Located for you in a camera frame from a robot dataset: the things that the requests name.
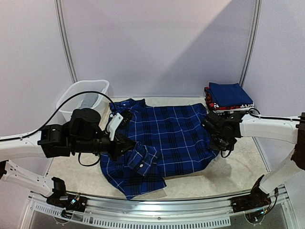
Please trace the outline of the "blue plaid shirt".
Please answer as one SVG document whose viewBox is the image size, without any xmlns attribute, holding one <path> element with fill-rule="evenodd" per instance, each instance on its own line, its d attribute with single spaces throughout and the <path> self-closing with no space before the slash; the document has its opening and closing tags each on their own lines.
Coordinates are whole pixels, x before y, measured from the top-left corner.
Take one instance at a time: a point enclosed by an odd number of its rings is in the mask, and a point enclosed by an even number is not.
<svg viewBox="0 0 305 229">
<path fill-rule="evenodd" d="M 136 145 L 116 161 L 102 155 L 107 181 L 127 199 L 166 187 L 165 178 L 204 170 L 217 156 L 201 122 L 203 104 L 148 106 L 144 99 L 110 104 L 112 114 L 129 111 L 132 118 L 118 133 Z"/>
</svg>

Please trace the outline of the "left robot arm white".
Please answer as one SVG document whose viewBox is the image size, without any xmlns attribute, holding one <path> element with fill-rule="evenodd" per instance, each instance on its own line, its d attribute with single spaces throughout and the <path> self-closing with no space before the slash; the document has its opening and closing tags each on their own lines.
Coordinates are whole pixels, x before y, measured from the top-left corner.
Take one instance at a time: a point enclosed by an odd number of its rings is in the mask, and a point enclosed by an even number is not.
<svg viewBox="0 0 305 229">
<path fill-rule="evenodd" d="M 104 130 L 100 114 L 90 108 L 76 109 L 64 124 L 45 125 L 31 133 L 11 135 L 0 140 L 0 179 L 53 199 L 67 207 L 71 197 L 65 182 L 49 178 L 32 169 L 21 167 L 24 160 L 70 157 L 75 154 L 106 154 L 113 161 L 135 146 L 135 142 L 119 133 L 131 120 L 128 111 L 110 115 Z"/>
</svg>

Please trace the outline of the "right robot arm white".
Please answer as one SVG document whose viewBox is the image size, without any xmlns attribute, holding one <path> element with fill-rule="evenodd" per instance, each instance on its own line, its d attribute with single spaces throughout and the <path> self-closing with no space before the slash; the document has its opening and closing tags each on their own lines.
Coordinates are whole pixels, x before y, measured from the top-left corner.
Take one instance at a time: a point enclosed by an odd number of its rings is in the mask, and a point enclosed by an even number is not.
<svg viewBox="0 0 305 229">
<path fill-rule="evenodd" d="M 250 208 L 258 207 L 269 193 L 305 169 L 304 114 L 263 116 L 253 108 L 227 117 L 209 112 L 201 125 L 210 136 L 212 150 L 232 152 L 239 138 L 257 140 L 270 171 L 256 181 L 247 196 Z"/>
</svg>

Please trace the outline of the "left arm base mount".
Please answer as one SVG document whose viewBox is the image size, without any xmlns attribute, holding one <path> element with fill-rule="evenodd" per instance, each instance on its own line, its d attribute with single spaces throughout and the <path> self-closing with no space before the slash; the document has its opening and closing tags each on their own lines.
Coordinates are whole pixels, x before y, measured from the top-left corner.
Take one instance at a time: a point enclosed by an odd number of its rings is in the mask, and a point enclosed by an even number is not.
<svg viewBox="0 0 305 229">
<path fill-rule="evenodd" d="M 46 199 L 46 202 L 50 205 L 63 208 L 60 216 L 66 219 L 71 219 L 75 211 L 82 213 L 85 212 L 88 198 L 82 196 L 80 193 L 75 195 L 67 194 L 66 196 L 52 194 Z"/>
</svg>

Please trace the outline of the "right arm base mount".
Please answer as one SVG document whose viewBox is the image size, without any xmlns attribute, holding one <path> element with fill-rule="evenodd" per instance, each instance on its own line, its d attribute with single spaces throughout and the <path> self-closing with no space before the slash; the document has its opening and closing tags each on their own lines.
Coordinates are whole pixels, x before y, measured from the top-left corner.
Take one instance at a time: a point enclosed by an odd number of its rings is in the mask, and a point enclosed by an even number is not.
<svg viewBox="0 0 305 229">
<path fill-rule="evenodd" d="M 274 189 L 275 201 L 272 204 L 271 198 L 268 194 L 252 192 L 248 195 L 240 197 L 230 198 L 230 206 L 233 209 L 233 213 L 246 212 L 256 209 L 256 211 L 245 213 L 245 218 L 249 223 L 257 224 L 262 222 L 265 215 L 267 215 L 276 205 L 279 192 L 278 188 Z"/>
</svg>

